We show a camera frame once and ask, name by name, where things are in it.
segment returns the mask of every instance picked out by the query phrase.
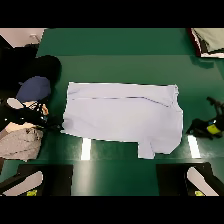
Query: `white wall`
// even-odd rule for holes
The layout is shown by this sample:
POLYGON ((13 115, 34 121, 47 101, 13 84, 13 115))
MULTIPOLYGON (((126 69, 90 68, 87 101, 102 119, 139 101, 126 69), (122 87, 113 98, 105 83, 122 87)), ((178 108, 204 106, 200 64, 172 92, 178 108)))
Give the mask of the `white wall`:
POLYGON ((13 47, 23 47, 26 44, 38 43, 31 34, 36 34, 41 40, 46 28, 0 28, 0 35, 13 47))

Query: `table surface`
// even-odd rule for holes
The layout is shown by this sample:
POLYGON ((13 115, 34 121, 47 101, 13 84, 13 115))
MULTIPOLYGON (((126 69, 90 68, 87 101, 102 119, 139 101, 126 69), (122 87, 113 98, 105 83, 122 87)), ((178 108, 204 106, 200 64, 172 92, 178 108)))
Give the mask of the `table surface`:
MULTIPOLYGON (((184 111, 183 138, 170 154, 137 158, 137 143, 91 141, 90 161, 81 161, 82 138, 45 135, 33 164, 74 164, 72 195, 158 195, 156 164, 210 162, 224 182, 224 138, 198 139, 201 159, 192 159, 186 130, 192 119, 210 119, 207 96, 224 101, 224 62, 200 59, 185 29, 48 29, 38 56, 54 55, 62 64, 49 104, 62 116, 68 82, 176 84, 184 111)), ((5 161, 0 181, 16 173, 22 161, 5 161)))

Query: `floor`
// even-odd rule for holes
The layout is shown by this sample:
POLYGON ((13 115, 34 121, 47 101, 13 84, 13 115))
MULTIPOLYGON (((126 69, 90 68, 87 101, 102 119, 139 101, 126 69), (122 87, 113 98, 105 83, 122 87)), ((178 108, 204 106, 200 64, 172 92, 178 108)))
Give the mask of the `floor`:
MULTIPOLYGON (((54 55, 61 77, 49 105, 63 115, 69 81, 177 84, 184 111, 183 133, 192 119, 210 119, 215 110, 207 96, 224 101, 224 62, 199 59, 185 29, 48 29, 38 56, 54 55)), ((29 163, 74 164, 72 195, 158 195, 155 165, 204 162, 224 182, 224 138, 197 139, 196 154, 183 134, 170 154, 137 158, 137 143, 91 141, 90 161, 81 161, 82 138, 48 133, 37 160, 29 163)), ((15 174, 21 161, 5 161, 0 181, 15 174)))

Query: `stack of folded clothes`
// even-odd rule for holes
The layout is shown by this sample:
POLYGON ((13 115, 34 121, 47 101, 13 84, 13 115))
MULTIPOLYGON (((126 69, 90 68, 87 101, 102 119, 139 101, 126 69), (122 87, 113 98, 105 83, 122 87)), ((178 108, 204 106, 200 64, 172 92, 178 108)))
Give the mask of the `stack of folded clothes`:
POLYGON ((187 28, 199 57, 224 58, 224 28, 187 28))

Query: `yellow label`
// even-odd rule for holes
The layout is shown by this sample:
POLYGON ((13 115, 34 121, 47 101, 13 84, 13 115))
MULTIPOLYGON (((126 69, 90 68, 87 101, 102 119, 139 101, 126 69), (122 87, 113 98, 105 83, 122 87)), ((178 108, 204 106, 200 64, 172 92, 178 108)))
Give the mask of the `yellow label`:
POLYGON ((211 134, 213 134, 213 135, 215 135, 215 134, 221 132, 221 131, 220 131, 214 124, 208 126, 208 127, 207 127, 207 130, 208 130, 211 134))
POLYGON ((37 190, 28 191, 26 196, 37 196, 37 190))
POLYGON ((196 196, 205 196, 201 191, 195 191, 196 196))

